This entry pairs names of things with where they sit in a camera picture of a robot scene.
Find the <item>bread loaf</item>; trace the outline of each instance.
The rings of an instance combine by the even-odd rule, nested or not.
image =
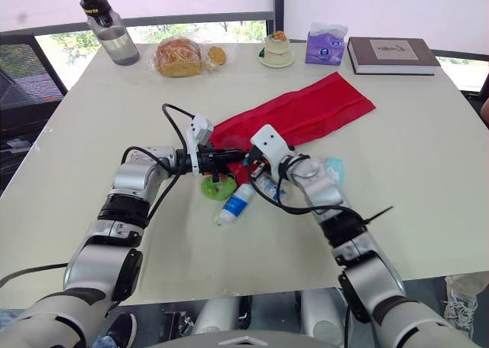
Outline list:
[[[188,38],[163,42],[156,52],[156,66],[164,76],[192,76],[202,72],[199,46]]]

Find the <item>red cloth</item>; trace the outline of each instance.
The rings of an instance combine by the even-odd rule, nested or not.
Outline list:
[[[321,138],[373,109],[371,101],[341,75],[333,73],[311,86],[285,93],[221,122],[210,140],[216,148],[248,151],[254,133],[271,124],[288,145],[300,145]],[[237,165],[229,167],[236,173]],[[241,174],[238,177],[239,182],[246,182]]]

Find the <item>green ring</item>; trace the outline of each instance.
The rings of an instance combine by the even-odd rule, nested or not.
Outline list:
[[[209,199],[223,201],[235,192],[237,186],[232,177],[227,176],[225,181],[212,182],[212,176],[208,176],[200,184],[200,190]]]

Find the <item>plastic bag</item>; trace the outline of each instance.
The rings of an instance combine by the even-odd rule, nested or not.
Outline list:
[[[164,76],[197,76],[220,69],[232,55],[229,45],[198,44],[186,36],[163,39],[151,59],[151,67]]]

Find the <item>black shoe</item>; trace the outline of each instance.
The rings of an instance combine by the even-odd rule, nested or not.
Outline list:
[[[107,335],[114,340],[118,348],[129,348],[136,337],[136,327],[136,316],[123,313],[117,316]]]

